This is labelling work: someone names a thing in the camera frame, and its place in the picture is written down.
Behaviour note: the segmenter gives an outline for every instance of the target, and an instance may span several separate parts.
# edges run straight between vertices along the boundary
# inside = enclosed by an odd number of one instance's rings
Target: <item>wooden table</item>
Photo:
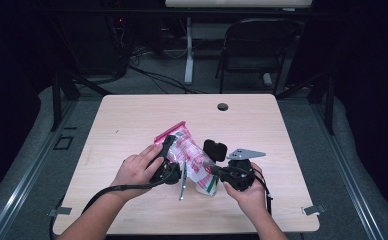
[[[217,108],[228,105],[227,111]],[[108,187],[122,160],[141,152],[153,139],[186,121],[200,147],[206,139],[237,148],[265,152],[254,158],[272,193],[272,213],[284,232],[319,228],[290,138],[273,95],[110,95],[98,110],[91,132],[64,198],[70,215],[58,215],[54,232],[61,234],[99,190]],[[219,182],[215,196],[198,193],[187,179],[184,199],[180,185],[161,185],[131,200],[108,234],[225,234],[256,232]]]

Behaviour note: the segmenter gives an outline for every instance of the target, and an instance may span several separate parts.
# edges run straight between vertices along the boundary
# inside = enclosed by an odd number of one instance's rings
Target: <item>metal clip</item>
[[[57,215],[59,214],[69,215],[71,211],[72,211],[72,208],[59,207],[57,209],[51,209],[47,215],[49,217],[57,217]]]
[[[319,206],[311,206],[308,208],[301,208],[301,211],[303,212],[303,214],[306,214],[307,216],[312,215],[312,214],[319,215],[319,214],[325,212],[326,208],[324,207],[324,205],[321,204]]]

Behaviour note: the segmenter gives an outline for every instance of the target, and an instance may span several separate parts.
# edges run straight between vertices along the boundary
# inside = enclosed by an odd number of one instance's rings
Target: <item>clear plastic bag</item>
[[[216,193],[218,180],[206,171],[205,162],[213,163],[204,151],[197,146],[191,133],[182,121],[154,139],[154,143],[163,143],[167,135],[176,136],[174,144],[169,149],[167,158],[171,162],[178,162],[181,166],[186,161],[187,177],[196,183],[196,190],[213,196]]]

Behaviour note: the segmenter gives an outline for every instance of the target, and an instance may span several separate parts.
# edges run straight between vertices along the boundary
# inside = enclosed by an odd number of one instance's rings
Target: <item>hand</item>
[[[256,176],[261,178],[262,176],[259,174],[262,173],[262,169],[255,163],[251,163],[252,167],[256,169]],[[240,192],[235,190],[229,183],[223,183],[226,189],[226,192],[234,198],[238,202],[238,206],[240,206],[241,210],[244,214],[247,215],[250,219],[255,214],[264,214],[263,212],[267,212],[266,210],[266,191],[265,188],[259,183],[257,179],[254,180],[251,187],[246,190]]]
[[[132,155],[125,159],[110,186],[148,184],[149,180],[163,163],[164,159],[163,157],[159,157],[150,166],[148,166],[148,164],[154,159],[154,157],[157,156],[157,154],[160,153],[162,148],[162,144],[152,144],[144,149],[140,154]],[[148,191],[149,190],[131,189],[114,193],[120,195],[120,197],[126,202]]]

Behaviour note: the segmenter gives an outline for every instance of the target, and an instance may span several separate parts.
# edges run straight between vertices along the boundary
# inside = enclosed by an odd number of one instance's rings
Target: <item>black strap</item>
[[[91,198],[91,200],[89,200],[88,204],[85,206],[82,213],[84,213],[89,207],[91,207],[91,205],[95,201],[97,201],[97,199],[99,199],[101,196],[103,196],[104,194],[106,194],[108,192],[124,191],[124,190],[128,190],[128,189],[151,189],[153,187],[159,186],[159,185],[165,183],[166,180],[170,176],[173,175],[174,170],[175,170],[175,168],[173,168],[172,172],[170,172],[168,175],[166,175],[166,177],[164,177],[162,180],[157,181],[155,183],[149,183],[149,184],[144,184],[144,185],[117,185],[117,186],[111,186],[111,187],[104,188],[103,190],[101,190],[97,194],[95,194],[94,197]]]

